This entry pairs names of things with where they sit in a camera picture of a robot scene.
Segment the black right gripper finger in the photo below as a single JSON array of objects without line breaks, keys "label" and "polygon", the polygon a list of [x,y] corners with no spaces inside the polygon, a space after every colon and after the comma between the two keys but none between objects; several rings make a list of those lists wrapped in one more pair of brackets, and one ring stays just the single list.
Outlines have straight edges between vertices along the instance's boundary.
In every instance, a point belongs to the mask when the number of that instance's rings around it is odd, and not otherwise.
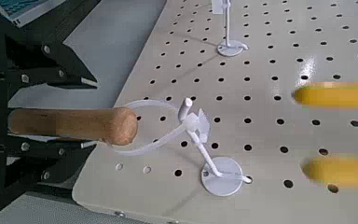
[{"label": "black right gripper finger", "polygon": [[47,84],[60,89],[96,89],[97,79],[63,43],[23,42],[5,36],[11,91]]},{"label": "black right gripper finger", "polygon": [[10,135],[5,152],[18,159],[6,167],[5,186],[14,183],[59,184],[75,174],[96,143],[49,140],[47,142]]}]

